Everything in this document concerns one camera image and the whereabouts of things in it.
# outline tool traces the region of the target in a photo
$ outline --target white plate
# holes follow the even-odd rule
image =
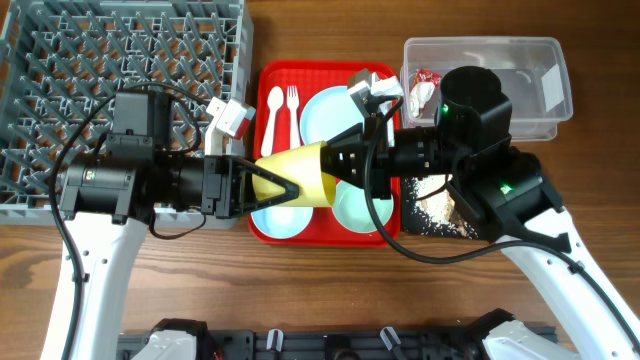
[[[378,213],[382,225],[386,225],[393,213],[393,197],[389,200],[373,199],[373,207]],[[364,199],[364,190],[340,181],[336,189],[336,202],[333,204],[333,216],[349,231],[368,234],[376,230]]]
[[[251,213],[253,224],[274,239],[288,239],[302,232],[311,222],[313,208],[271,206]]]
[[[315,94],[302,110],[300,135],[305,144],[327,141],[364,117],[347,93],[346,86],[334,86]]]

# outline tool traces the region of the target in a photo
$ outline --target wooden table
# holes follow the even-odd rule
[[[639,4],[251,2],[253,89],[260,70],[276,59],[381,61],[399,71],[410,37],[555,37],[569,69],[575,114],[553,141],[520,147],[540,157],[589,250],[640,311]],[[35,359],[62,242],[52,227],[6,226],[0,234],[0,357]],[[400,241],[433,256],[484,245],[407,235]],[[556,323],[533,286],[500,254],[428,266],[390,249],[273,247],[254,239],[242,219],[228,231],[198,231],[176,241],[149,237],[131,276],[122,328],[142,332],[165,317],[262,331],[416,327],[467,323],[497,307],[524,321]]]

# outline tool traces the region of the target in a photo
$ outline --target yellow cup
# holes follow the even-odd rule
[[[297,199],[281,206],[332,207],[336,200],[336,178],[320,168],[320,149],[327,143],[320,141],[263,157],[256,165],[283,177],[300,187]],[[284,188],[257,175],[252,176],[253,190],[258,200],[284,193]]]

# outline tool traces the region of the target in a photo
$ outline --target fork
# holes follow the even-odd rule
[[[289,86],[287,88],[287,107],[291,112],[291,130],[289,131],[289,148],[295,149],[300,147],[300,130],[298,129],[298,106],[300,106],[300,98],[298,98],[298,88]]]

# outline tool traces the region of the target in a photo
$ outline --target metal grid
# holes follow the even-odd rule
[[[51,223],[46,198],[55,157],[93,107],[125,85],[159,81],[205,99],[244,100],[252,38],[243,0],[14,0],[0,37],[0,75],[6,78],[0,103],[0,224]],[[113,106],[112,101],[78,138],[67,163],[108,131]],[[190,103],[190,111],[204,135],[210,120],[205,107]],[[186,116],[176,104],[176,149],[194,140]],[[158,212],[159,226],[188,227],[201,219],[170,209]]]

